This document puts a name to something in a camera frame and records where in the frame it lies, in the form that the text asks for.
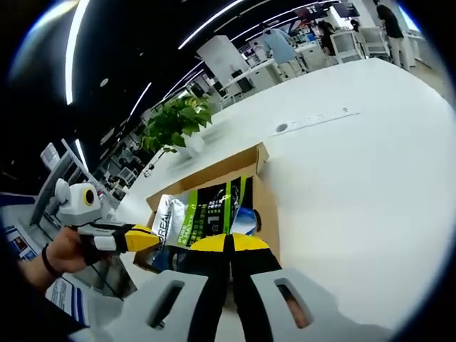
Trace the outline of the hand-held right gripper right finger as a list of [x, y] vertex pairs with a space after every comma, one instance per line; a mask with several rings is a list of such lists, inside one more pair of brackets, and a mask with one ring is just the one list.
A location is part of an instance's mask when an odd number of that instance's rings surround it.
[[280, 266], [257, 237], [233, 236], [234, 302], [246, 341], [388, 341], [383, 327], [345, 317], [332, 294]]

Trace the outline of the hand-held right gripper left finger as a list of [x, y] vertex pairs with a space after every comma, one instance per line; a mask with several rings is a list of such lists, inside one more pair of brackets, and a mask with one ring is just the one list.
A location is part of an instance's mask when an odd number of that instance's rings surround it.
[[127, 297], [120, 312], [71, 341], [214, 341], [229, 282], [225, 235], [204, 238], [177, 271], [163, 271]]

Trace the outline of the person's left hand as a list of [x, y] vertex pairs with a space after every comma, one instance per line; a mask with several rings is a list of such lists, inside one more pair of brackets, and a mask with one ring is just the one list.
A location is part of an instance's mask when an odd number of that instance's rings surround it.
[[41, 252], [46, 269], [54, 276], [82, 271], [90, 265], [84, 257], [81, 236], [70, 227], [64, 227], [56, 238]]

